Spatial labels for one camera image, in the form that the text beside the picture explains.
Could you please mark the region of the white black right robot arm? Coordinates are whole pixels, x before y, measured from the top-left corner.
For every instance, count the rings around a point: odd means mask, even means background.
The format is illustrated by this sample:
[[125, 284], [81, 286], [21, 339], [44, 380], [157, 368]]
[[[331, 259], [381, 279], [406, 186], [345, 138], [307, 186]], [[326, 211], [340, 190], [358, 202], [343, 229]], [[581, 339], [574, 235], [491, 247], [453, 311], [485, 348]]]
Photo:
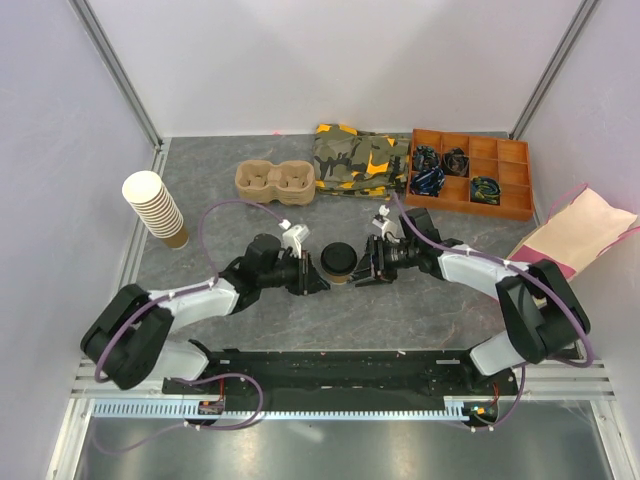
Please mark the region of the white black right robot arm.
[[481, 393], [495, 374], [538, 364], [586, 340], [590, 321], [555, 262], [512, 262], [456, 239], [444, 240], [423, 208], [402, 212], [398, 222], [390, 221], [387, 212], [382, 207], [374, 218], [380, 232], [367, 239], [364, 255], [351, 275], [356, 286], [392, 283], [399, 270], [416, 268], [499, 303], [503, 332], [472, 347], [467, 362], [458, 368], [458, 381], [465, 391]]

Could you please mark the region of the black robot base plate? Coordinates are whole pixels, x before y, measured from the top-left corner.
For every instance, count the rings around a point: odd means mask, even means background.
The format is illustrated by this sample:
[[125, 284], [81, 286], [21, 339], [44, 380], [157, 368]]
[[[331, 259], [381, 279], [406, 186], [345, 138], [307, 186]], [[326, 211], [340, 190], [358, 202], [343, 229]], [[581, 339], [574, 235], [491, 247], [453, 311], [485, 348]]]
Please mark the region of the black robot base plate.
[[165, 380], [165, 394], [221, 394], [225, 406], [254, 410], [435, 408], [448, 397], [504, 397], [517, 393], [512, 370], [481, 378], [463, 350], [290, 351], [223, 350], [209, 354], [200, 385]]

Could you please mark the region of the black plastic cup lid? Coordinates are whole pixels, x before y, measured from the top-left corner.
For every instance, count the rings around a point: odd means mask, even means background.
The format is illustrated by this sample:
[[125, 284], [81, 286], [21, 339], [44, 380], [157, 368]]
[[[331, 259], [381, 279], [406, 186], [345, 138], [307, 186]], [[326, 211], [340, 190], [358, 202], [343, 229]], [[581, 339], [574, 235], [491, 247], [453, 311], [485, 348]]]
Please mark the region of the black plastic cup lid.
[[320, 262], [326, 273], [341, 276], [348, 275], [355, 269], [358, 257], [351, 245], [333, 242], [322, 250]]

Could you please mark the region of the beige pink paper bag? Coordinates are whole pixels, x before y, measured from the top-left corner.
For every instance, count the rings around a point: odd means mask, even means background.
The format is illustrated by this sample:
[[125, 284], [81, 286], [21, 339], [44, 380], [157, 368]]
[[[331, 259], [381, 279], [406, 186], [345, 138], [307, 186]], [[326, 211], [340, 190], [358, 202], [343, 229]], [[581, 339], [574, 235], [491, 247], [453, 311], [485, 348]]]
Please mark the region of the beige pink paper bag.
[[514, 262], [555, 262], [573, 279], [614, 245], [639, 231], [638, 215], [611, 206], [586, 183], [563, 195], [545, 222], [508, 256]]

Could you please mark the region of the brown paper coffee cup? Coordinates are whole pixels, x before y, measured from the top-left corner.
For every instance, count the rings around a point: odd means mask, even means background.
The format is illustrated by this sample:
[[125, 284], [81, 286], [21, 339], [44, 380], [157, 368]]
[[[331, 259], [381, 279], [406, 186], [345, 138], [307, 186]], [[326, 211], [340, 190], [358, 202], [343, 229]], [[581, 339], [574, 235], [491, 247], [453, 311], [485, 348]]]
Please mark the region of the brown paper coffee cup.
[[327, 280], [334, 285], [344, 285], [347, 284], [351, 279], [350, 272], [334, 272], [334, 271], [325, 271]]

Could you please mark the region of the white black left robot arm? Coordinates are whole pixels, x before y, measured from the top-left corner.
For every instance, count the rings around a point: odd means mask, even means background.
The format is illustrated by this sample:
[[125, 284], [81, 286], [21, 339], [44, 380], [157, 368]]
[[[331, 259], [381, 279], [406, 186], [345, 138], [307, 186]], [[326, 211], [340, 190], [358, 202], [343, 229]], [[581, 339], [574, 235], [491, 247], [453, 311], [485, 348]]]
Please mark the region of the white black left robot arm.
[[306, 296], [326, 291], [330, 284], [307, 251], [296, 257], [277, 237], [260, 234], [217, 279], [177, 290], [122, 287], [84, 334], [80, 348], [96, 365], [99, 383], [111, 381], [129, 390], [148, 378], [177, 378], [208, 393], [218, 385], [218, 367], [202, 347], [171, 342], [169, 334], [206, 318], [244, 311], [269, 288]]

